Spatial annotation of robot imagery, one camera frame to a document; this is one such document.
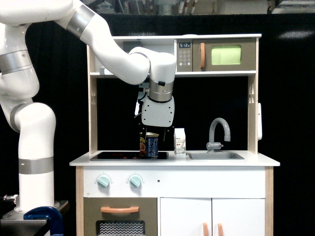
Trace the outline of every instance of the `cabinet handle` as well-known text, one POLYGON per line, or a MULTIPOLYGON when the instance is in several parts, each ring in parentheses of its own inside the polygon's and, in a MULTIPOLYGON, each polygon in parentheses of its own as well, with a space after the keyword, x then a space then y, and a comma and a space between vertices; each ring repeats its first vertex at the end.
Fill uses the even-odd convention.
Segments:
POLYGON ((130 208, 110 208, 108 206, 104 206, 100 209, 100 211, 104 213, 133 213, 139 212, 139 207, 132 206, 130 208))
POLYGON ((200 44, 200 49, 201 49, 201 67, 205 67, 205 59, 206 59, 206 50, 205 50, 205 43, 200 44))
POLYGON ((208 225, 207 223, 203 223, 203 235, 208 236, 208 225))
POLYGON ((223 236, 223 228, 222 228, 221 223, 218 223, 218 228, 219 228, 219 236, 223 236))

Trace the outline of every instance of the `digital display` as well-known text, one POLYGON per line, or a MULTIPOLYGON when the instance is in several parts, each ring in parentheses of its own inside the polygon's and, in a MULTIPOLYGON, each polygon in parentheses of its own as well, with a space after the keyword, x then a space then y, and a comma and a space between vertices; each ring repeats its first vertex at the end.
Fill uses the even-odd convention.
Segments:
POLYGON ((190 48, 190 43, 180 43, 179 48, 190 48))

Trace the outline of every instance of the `oven door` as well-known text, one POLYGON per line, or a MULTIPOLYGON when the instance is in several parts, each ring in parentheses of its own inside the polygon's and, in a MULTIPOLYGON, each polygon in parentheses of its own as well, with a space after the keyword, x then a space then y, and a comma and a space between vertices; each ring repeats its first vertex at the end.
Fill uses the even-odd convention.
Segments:
POLYGON ((85 236, 157 236, 157 198, 84 198, 85 236))
POLYGON ((256 70, 256 39, 194 40, 192 70, 196 72, 256 70))

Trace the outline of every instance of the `play kitchen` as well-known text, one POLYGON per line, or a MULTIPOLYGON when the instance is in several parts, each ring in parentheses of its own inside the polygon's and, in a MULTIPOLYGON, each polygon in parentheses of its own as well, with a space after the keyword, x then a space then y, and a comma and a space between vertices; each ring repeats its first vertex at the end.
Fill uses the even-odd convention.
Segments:
POLYGON ((257 150, 260 37, 114 37, 122 48, 133 44, 175 55, 176 78, 248 77, 247 150, 222 148, 233 141, 233 130, 221 117, 209 121, 204 150, 187 150, 189 139, 198 137, 175 128, 174 150, 145 158, 139 150, 97 149, 96 81, 113 75, 88 48, 90 151, 70 163, 76 167, 78 236, 273 235, 273 167, 280 164, 257 150), (218 126, 224 140, 215 140, 218 126))

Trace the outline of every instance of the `white countertop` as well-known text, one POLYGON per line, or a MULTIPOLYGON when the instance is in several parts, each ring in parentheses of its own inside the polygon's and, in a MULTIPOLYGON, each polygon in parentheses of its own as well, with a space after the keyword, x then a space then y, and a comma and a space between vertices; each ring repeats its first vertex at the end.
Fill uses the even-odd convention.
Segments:
POLYGON ((222 150, 223 152, 237 153, 244 160, 191 160, 189 153, 206 153, 207 150, 187 151, 186 156, 175 156, 174 151, 168 151, 167 160, 102 160, 90 161, 90 159, 102 151, 93 154, 86 153, 74 161, 70 166, 280 166, 280 162, 275 161, 263 154, 252 154, 247 150, 222 150))

